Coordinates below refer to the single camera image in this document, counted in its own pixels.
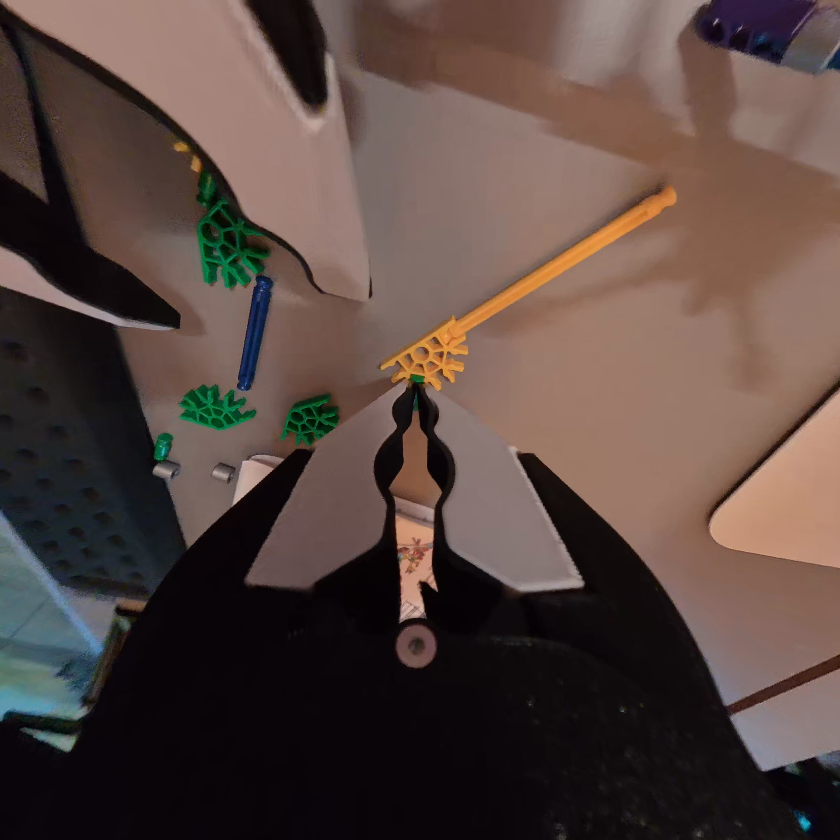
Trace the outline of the yellow plastic rod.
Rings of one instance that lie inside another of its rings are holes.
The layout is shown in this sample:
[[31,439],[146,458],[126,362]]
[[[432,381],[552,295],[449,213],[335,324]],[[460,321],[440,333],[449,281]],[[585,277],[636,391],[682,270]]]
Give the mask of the yellow plastic rod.
[[528,273],[464,316],[455,319],[447,327],[449,334],[453,337],[466,335],[470,330],[512,307],[551,280],[556,279],[647,222],[652,221],[676,203],[676,189],[672,185],[664,186],[657,193],[632,206],[549,262]]

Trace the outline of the green fan connector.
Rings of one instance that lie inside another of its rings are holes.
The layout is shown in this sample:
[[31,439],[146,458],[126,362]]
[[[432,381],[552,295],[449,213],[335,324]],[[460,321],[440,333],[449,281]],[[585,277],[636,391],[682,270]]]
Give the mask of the green fan connector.
[[225,431],[253,419],[256,409],[247,408],[246,399],[235,391],[221,394],[219,385],[200,385],[184,394],[180,419],[201,427]]
[[331,394],[314,395],[290,407],[280,438],[293,436],[297,446],[312,446],[333,431],[340,422],[339,408]]
[[260,234],[225,197],[208,205],[198,221],[196,235],[207,285],[220,281],[227,289],[247,287],[266,267],[270,250],[256,242]]

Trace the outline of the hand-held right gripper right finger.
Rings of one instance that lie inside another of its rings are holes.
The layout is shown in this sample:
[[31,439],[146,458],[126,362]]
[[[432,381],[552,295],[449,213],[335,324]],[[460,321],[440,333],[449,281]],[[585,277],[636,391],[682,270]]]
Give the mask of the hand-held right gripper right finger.
[[434,510],[427,618],[453,634],[517,626],[523,598],[582,592],[585,582],[520,453],[473,414],[425,387],[418,396]]

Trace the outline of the wooden and white book stand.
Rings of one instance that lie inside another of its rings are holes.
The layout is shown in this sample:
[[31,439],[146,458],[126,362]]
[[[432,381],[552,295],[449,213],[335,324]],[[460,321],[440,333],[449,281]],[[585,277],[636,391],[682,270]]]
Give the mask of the wooden and white book stand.
[[826,395],[720,501],[721,546],[839,568],[839,389]]

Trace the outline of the dark blue plastic rod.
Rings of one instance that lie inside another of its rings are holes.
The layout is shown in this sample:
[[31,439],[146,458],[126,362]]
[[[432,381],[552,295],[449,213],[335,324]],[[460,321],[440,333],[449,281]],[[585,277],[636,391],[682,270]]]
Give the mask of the dark blue plastic rod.
[[264,275],[255,279],[248,312],[245,340],[238,368],[237,390],[247,392],[256,378],[259,354],[266,330],[274,282]]

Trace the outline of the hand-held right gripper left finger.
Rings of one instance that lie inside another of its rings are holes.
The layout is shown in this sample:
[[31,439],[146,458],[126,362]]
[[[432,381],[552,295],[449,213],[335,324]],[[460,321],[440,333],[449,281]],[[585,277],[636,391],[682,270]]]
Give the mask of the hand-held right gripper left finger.
[[245,577],[250,587],[325,596],[365,630],[401,610],[395,501],[414,385],[397,385],[319,443]]

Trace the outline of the colourful construction toy plane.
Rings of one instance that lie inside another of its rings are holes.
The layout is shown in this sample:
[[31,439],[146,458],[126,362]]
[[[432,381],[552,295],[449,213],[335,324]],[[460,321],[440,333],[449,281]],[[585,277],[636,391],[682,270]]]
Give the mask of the colourful construction toy plane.
[[810,76],[839,71],[839,10],[824,1],[711,1],[694,17],[697,35]]

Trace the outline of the black perforated pad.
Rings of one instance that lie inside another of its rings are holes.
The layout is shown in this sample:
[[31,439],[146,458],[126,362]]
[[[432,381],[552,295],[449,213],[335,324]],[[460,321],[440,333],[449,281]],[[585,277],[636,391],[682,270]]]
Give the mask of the black perforated pad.
[[186,546],[119,335],[1,296],[2,513],[59,584],[146,599]]

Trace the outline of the toy instruction booklet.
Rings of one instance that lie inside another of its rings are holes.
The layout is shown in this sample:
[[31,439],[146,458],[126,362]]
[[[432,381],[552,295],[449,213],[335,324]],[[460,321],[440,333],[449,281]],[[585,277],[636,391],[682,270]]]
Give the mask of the toy instruction booklet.
[[[283,458],[253,455],[242,461],[234,489],[233,505],[266,478]],[[414,502],[395,499],[397,559],[401,571],[400,621],[426,616],[421,584],[437,589],[433,571],[434,512]]]

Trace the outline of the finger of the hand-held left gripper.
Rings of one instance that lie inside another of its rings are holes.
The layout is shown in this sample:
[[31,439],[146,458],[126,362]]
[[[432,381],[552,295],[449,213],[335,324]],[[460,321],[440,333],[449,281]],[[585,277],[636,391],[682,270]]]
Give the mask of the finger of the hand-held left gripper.
[[371,294],[339,72],[301,106],[246,2],[15,1],[2,15],[189,144],[232,208],[322,293]]
[[2,173],[2,288],[118,327],[179,329],[179,311],[89,244],[25,43],[10,24],[2,33],[24,81],[46,191],[42,199]]

